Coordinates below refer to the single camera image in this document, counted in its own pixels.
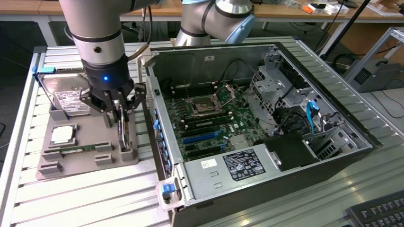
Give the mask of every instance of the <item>floor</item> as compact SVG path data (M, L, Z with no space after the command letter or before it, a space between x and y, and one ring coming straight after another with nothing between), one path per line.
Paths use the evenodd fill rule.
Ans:
M60 45L72 45L72 41L64 34L64 22L52 22L52 29ZM306 44L315 48L324 31L320 29L320 23L306 25L303 23L270 23L267 30L262 30L262 23L251 32L251 37L268 36L296 36ZM163 41L175 38L179 31L179 22L159 24L154 23L152 41ZM124 31L126 42L138 42L138 34ZM43 39L36 23L30 22L0 22L0 123L6 125L4 133L2 134L0 125L0 161L4 160L7 147L3 147L11 139L15 117L20 104L24 81L28 73L31 62L31 51L36 46L47 45ZM328 59L334 56L348 52L343 45L339 45Z

